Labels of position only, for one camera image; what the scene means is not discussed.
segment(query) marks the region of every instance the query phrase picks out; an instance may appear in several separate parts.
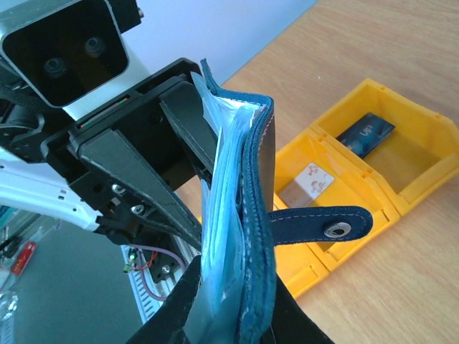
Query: dark blue card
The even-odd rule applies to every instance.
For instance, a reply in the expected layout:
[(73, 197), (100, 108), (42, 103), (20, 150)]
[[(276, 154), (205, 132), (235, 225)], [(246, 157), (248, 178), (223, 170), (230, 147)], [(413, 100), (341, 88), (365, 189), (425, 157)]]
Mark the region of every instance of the dark blue card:
[(365, 158), (394, 130), (395, 126), (367, 113), (336, 139), (360, 158)]

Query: metal snap button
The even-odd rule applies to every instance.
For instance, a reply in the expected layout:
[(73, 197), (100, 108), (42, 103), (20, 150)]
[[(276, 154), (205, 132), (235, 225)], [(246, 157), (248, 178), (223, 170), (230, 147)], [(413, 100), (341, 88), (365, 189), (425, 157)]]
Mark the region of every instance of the metal snap button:
[(332, 239), (341, 238), (347, 235), (351, 231), (352, 227), (346, 222), (338, 222), (337, 224), (332, 224), (325, 229), (324, 234)]

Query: wooden table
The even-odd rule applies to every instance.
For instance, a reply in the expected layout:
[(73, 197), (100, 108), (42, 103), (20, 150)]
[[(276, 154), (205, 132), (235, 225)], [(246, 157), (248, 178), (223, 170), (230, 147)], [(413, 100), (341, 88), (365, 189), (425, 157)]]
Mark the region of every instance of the wooden table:
[[(282, 148), (366, 77), (459, 125), (458, 0), (319, 0), (225, 87), (275, 99)], [(459, 343), (459, 178), (298, 303), (336, 344)]]

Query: yellow plastic bin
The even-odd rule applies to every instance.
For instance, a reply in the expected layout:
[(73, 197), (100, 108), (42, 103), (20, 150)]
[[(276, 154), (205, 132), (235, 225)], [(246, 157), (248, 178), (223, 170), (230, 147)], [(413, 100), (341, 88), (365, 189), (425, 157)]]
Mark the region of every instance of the yellow plastic bin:
[[(276, 204), (280, 202), (282, 201), (278, 195), (274, 194), (274, 210), (279, 210)], [(300, 296), (329, 274), (327, 268), (307, 244), (277, 246), (274, 252), (276, 270), (293, 297)]]
[[(384, 118), (395, 129), (362, 160), (335, 137), (367, 113)], [(332, 271), (459, 172), (459, 130), (442, 115), (365, 80), (277, 153), (278, 209), (288, 208), (280, 195), (311, 164), (333, 181), (309, 206), (362, 206), (374, 217), (374, 227), (363, 239), (301, 244)], [(288, 249), (276, 251), (276, 259), (278, 274), (294, 296), (313, 285), (306, 278), (303, 284), (298, 278), (289, 284), (287, 278), (293, 269), (299, 276), (301, 265), (308, 271), (308, 261), (302, 262)]]

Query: red label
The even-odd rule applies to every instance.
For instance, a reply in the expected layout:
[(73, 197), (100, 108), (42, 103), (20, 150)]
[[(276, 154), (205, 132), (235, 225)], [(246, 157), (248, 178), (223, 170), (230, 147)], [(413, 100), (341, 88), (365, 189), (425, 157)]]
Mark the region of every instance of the red label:
[(35, 249), (37, 248), (36, 242), (27, 242), (22, 249), (21, 253), (17, 257), (16, 262), (11, 268), (11, 272), (16, 276), (19, 276), (29, 263), (30, 258), (32, 257)]

